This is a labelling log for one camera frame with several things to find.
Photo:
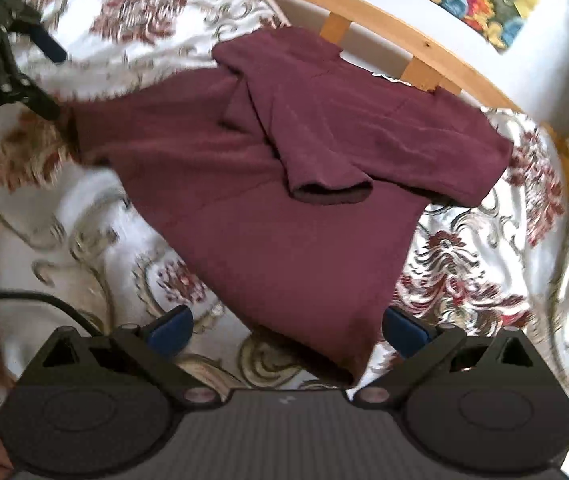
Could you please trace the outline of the wooden bed frame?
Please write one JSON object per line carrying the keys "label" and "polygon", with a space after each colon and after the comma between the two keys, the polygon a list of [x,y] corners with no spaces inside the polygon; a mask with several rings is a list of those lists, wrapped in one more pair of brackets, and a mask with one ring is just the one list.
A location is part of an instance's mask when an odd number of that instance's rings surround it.
{"label": "wooden bed frame", "polygon": [[[519,106],[451,51],[400,18],[364,0],[301,0],[327,10],[321,37],[339,44],[353,24],[390,41],[411,54],[402,79],[421,89],[442,87],[453,93],[466,91],[481,104],[517,110]],[[560,154],[569,185],[569,140],[558,133],[551,137]]]}

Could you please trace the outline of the maroon small shirt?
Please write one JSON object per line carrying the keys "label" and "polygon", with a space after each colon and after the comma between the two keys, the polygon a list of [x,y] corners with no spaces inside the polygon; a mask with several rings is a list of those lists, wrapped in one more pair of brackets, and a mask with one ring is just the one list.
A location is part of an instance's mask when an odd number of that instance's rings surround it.
{"label": "maroon small shirt", "polygon": [[370,74],[304,28],[212,55],[211,68],[74,103],[78,158],[111,168],[246,326],[353,385],[422,212],[480,205],[513,142],[452,93]]}

